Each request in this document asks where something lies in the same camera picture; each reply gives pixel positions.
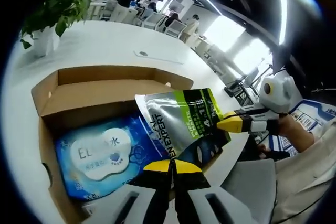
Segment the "person's right hand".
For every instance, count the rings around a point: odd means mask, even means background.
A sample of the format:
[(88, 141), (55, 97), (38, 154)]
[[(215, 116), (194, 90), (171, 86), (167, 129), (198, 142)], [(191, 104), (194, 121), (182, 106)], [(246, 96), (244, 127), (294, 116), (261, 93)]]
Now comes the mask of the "person's right hand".
[(291, 132), (295, 129), (296, 122), (293, 117), (289, 114), (282, 114), (279, 118), (279, 130), (278, 135), (280, 136), (290, 136)]

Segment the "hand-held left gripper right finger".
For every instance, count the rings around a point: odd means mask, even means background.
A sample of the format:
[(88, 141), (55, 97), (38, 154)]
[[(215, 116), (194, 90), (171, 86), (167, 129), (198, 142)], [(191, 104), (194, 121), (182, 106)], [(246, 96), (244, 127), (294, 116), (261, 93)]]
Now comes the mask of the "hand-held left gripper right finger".
[(198, 166), (176, 159), (173, 181), (179, 223), (254, 222), (248, 207), (223, 188), (211, 186)]

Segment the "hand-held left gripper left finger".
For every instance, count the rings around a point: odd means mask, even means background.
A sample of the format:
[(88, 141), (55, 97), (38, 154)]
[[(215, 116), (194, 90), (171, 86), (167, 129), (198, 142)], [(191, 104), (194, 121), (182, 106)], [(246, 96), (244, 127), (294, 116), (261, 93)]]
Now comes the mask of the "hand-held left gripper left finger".
[(83, 223), (163, 223), (172, 182), (170, 159), (152, 162), (128, 184), (98, 201)]

